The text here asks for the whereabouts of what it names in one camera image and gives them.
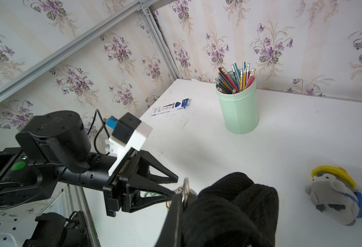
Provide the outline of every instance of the black cable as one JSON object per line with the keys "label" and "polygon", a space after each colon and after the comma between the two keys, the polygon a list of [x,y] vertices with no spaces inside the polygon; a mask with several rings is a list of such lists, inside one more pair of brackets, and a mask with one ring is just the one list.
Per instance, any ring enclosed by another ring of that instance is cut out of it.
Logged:
{"label": "black cable", "polygon": [[106,154],[103,154],[103,153],[100,153],[98,150],[97,150],[97,146],[96,146],[96,140],[97,140],[97,137],[99,136],[100,132],[104,129],[104,126],[101,126],[99,131],[97,132],[96,136],[95,136],[95,139],[93,140],[93,145],[95,147],[95,150],[96,152],[101,155],[101,156],[106,156],[106,155],[109,155],[109,152],[106,153]]}
{"label": "black cable", "polygon": [[41,190],[40,192],[38,192],[38,193],[35,194],[34,196],[30,197],[29,199],[26,199],[26,200],[22,201],[21,203],[16,204],[16,205],[0,207],[0,210],[7,210],[7,209],[10,209],[10,208],[13,208],[13,207],[17,207],[17,206],[19,206],[19,205],[22,205],[22,204],[30,201],[31,199],[33,199],[33,198],[35,198],[35,197],[41,195],[44,191],[46,191],[47,189],[49,189],[50,187],[52,187],[53,185],[55,185],[55,184],[59,181],[59,179],[62,177],[62,175],[64,174],[64,172],[65,172],[66,170],[67,170],[67,168],[64,168],[63,171],[62,171],[62,173],[59,174],[59,176],[58,176],[52,183],[50,183],[50,185],[48,185],[45,189]]}
{"label": "black cable", "polygon": [[94,147],[95,147],[96,153],[98,153],[98,154],[101,155],[101,156],[106,156],[106,155],[109,155],[109,152],[106,153],[106,154],[103,154],[103,153],[101,153],[101,152],[99,152],[99,151],[97,150],[97,146],[96,146],[97,137],[99,136],[100,132],[101,132],[103,129],[105,130],[108,138],[110,137],[110,135],[109,135],[109,133],[108,133],[108,130],[107,130],[107,128],[105,127],[105,122],[104,122],[104,120],[103,120],[103,118],[102,118],[102,116],[101,116],[101,114],[100,114],[99,109],[96,109],[96,111],[95,111],[95,115],[93,116],[92,124],[90,125],[89,131],[88,131],[88,135],[89,135],[90,131],[91,131],[92,128],[93,128],[93,124],[95,123],[96,115],[97,115],[97,114],[99,114],[99,118],[100,118],[100,121],[101,121],[101,123],[102,123],[102,126],[100,127],[99,131],[97,132],[97,134],[96,134],[96,136],[95,136],[95,139],[93,140],[93,145],[94,145]]}

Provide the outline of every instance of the white table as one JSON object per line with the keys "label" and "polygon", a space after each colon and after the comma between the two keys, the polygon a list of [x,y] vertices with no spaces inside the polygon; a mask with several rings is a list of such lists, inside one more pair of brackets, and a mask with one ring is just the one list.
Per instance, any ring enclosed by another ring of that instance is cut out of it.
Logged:
{"label": "white table", "polygon": [[[178,79],[153,106],[189,98],[184,110],[141,120],[153,127],[143,149],[196,192],[240,171],[277,189],[276,246],[362,246],[362,219],[343,226],[328,219],[304,192],[311,170],[340,165],[362,187],[362,103],[258,90],[259,123],[249,134],[224,125],[214,84]],[[167,210],[154,205],[106,216],[102,192],[85,189],[102,247],[154,246]]]}

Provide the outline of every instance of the green circular sticker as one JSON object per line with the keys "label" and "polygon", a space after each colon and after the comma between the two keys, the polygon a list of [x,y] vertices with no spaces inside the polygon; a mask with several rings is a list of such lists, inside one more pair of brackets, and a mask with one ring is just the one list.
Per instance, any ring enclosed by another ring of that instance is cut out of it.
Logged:
{"label": "green circular sticker", "polygon": [[17,171],[25,167],[26,163],[24,161],[19,161],[18,163],[14,164],[11,168],[13,171]]}

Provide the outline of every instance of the black knit cloth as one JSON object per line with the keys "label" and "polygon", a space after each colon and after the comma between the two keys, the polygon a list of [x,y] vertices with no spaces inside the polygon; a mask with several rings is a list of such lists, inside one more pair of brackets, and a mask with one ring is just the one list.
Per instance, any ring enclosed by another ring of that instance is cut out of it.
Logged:
{"label": "black knit cloth", "polygon": [[184,246],[274,247],[278,210],[276,189],[240,172],[229,174],[184,211]]}

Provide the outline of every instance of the stuffed toy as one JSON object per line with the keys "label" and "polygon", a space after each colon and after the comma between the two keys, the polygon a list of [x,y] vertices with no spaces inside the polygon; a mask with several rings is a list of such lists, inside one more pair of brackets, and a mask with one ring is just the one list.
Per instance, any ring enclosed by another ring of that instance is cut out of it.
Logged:
{"label": "stuffed toy", "polygon": [[362,218],[362,194],[346,170],[323,165],[312,171],[312,178],[305,191],[317,210],[346,226]]}

